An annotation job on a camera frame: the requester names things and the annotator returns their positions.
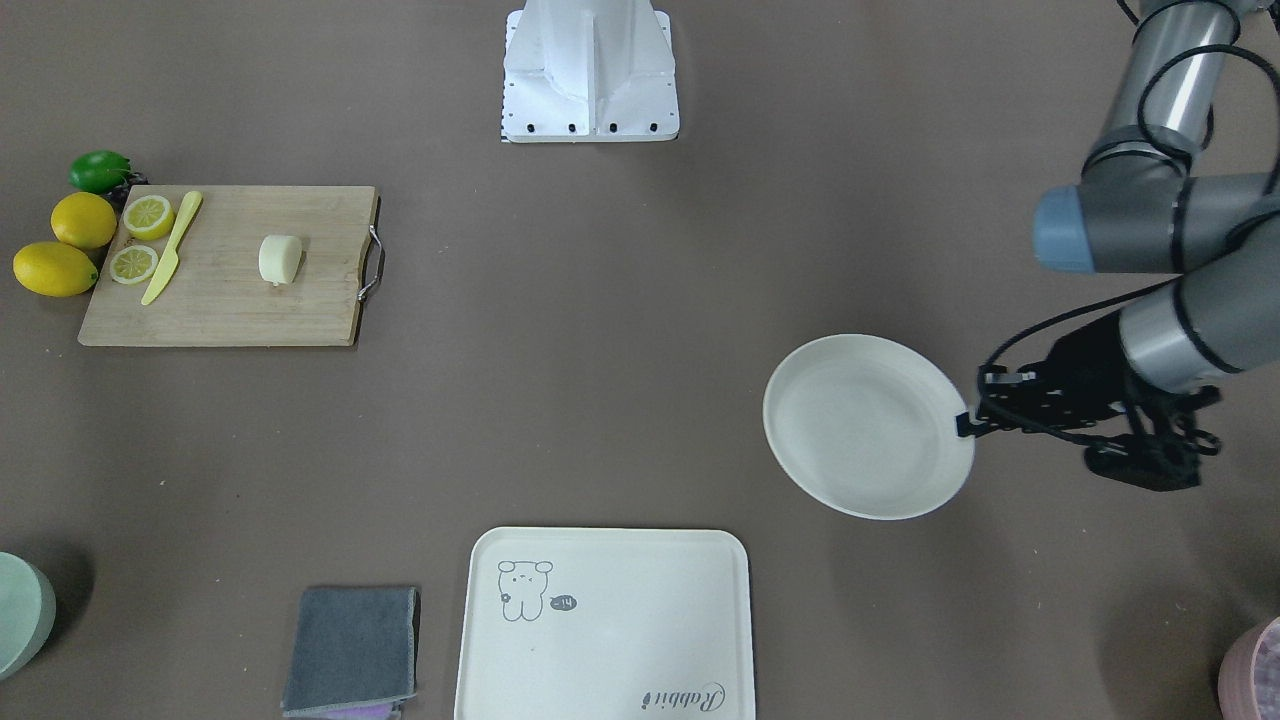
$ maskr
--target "pink container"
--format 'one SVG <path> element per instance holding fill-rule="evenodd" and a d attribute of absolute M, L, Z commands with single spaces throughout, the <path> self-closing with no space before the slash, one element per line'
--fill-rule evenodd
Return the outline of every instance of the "pink container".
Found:
<path fill-rule="evenodd" d="M 1225 720 L 1280 720 L 1280 618 L 1240 635 L 1217 671 Z"/>

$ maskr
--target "wooden cutting board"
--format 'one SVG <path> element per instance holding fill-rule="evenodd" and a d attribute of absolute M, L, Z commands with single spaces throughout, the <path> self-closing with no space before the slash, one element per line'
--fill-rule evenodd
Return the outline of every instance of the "wooden cutting board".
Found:
<path fill-rule="evenodd" d="M 314 346 L 352 345 L 372 187 L 134 186 L 129 200 L 163 195 L 177 211 L 198 190 L 205 201 L 178 249 L 178 272 L 151 305 L 151 281 L 125 286 L 104 268 L 93 288 L 79 341 L 90 346 Z M 302 264 L 292 284 L 273 286 L 257 270 L 269 234 L 302 238 Z M 106 255 L 128 243 L 124 223 Z M 164 251 L 168 237 L 145 245 Z"/>

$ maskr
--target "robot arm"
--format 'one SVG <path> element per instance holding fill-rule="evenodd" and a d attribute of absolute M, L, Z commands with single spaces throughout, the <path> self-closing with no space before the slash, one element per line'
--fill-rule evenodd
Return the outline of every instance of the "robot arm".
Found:
<path fill-rule="evenodd" d="M 979 368 L 977 423 L 957 418 L 961 436 L 1047 432 L 1085 446 L 1087 465 L 1101 475 L 1149 489 L 1199 483 L 1199 456 L 1220 446 L 1196 425 L 1194 413 L 1219 400 L 1207 383 L 1280 359 L 1277 173 L 1190 176 L 1222 64 L 1208 50 L 1233 44 L 1239 18 L 1257 9 L 1256 0 L 1143 4 L 1125 79 L 1082 182 L 1046 193 L 1034 243 L 1051 269 L 1180 277 L 1133 293 L 1132 304 L 1016 373 L 995 360 L 1029 333 L 1006 343 Z M 1128 418 L 1128 434 L 1065 432 L 1117 415 Z"/>

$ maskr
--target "white bowl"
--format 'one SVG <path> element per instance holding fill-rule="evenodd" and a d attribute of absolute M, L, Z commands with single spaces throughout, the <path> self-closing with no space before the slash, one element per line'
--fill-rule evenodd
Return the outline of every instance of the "white bowl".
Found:
<path fill-rule="evenodd" d="M 778 464 L 829 507 L 873 520 L 924 515 L 973 466 L 956 436 L 964 400 L 923 356 L 882 337 L 840 334 L 788 355 L 764 391 L 764 434 Z"/>
<path fill-rule="evenodd" d="M 1226 652 L 1217 702 L 1226 720 L 1280 719 L 1280 618 L 1244 633 Z"/>
<path fill-rule="evenodd" d="M 0 552 L 0 680 L 40 651 L 54 626 L 54 588 L 35 565 Z"/>

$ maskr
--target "plastic knife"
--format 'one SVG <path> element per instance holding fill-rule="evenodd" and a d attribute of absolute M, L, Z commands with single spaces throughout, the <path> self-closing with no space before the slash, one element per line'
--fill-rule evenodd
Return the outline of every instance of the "plastic knife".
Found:
<path fill-rule="evenodd" d="M 160 291 L 173 279 L 174 272 L 178 270 L 178 243 L 182 242 L 182 236 L 187 234 L 187 227 L 191 225 L 191 219 L 196 217 L 196 210 L 200 209 L 200 202 L 204 199 L 204 193 L 197 190 L 192 190 L 182 196 L 182 205 L 178 206 L 178 217 L 174 219 L 173 229 L 169 232 L 169 243 L 164 246 L 164 252 L 160 254 L 160 263 L 156 265 L 156 273 L 151 275 L 151 284 L 142 293 L 143 305 L 151 305 L 151 301 L 160 295 Z"/>

